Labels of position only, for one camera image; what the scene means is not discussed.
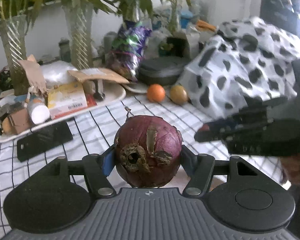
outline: white plate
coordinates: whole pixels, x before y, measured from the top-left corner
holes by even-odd
[[[126,90],[136,94],[146,94],[148,86],[143,83],[121,84]]]
[[[120,100],[124,99],[125,96],[126,96],[126,91],[124,90],[124,88],[121,85],[117,84],[117,83],[104,82],[104,91],[103,92],[106,95],[106,98],[103,102],[97,102],[96,106],[89,107],[89,108],[83,109],[81,111],[78,111],[78,112],[75,112],[75,113],[72,113],[72,114],[69,114],[69,115],[66,115],[66,116],[63,116],[63,117],[60,117],[60,118],[42,123],[42,124],[39,124],[37,126],[32,127],[31,131],[30,131],[30,129],[28,129],[28,130],[25,130],[24,132],[22,132],[18,135],[16,135],[16,134],[14,134],[14,135],[5,135],[5,134],[3,134],[3,135],[0,136],[0,143],[4,143],[4,142],[14,140],[14,139],[22,137],[22,136],[24,136],[28,133],[40,130],[43,127],[52,125],[52,124],[57,123],[57,122],[61,122],[63,120],[67,120],[71,117],[74,117],[74,116],[77,116],[79,114],[83,114],[85,112],[94,110],[98,107],[102,107],[102,106],[112,104],[113,102],[120,101]]]

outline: black circular pad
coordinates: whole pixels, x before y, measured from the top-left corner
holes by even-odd
[[[235,195],[235,200],[240,206],[251,210],[265,209],[272,203],[272,197],[269,193],[254,188],[239,191]]]
[[[246,232],[267,232],[291,219],[293,197],[265,176],[239,176],[207,194],[211,215],[223,224]]]
[[[52,233],[82,218],[90,207],[89,193],[57,176],[28,179],[10,192],[3,211],[12,228]]]

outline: red onion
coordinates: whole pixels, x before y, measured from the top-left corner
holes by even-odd
[[[181,144],[181,133],[161,117],[127,118],[114,138],[117,172],[133,187],[162,187],[179,169]]]

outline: black smartphone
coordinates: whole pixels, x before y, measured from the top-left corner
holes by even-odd
[[[73,139],[66,122],[59,122],[30,134],[17,142],[17,158],[23,162]]]

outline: purple plastic bag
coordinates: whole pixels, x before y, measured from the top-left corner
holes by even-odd
[[[150,29],[142,26],[141,22],[124,21],[112,42],[112,51],[106,62],[107,67],[129,81],[136,82],[139,63],[151,32]]]

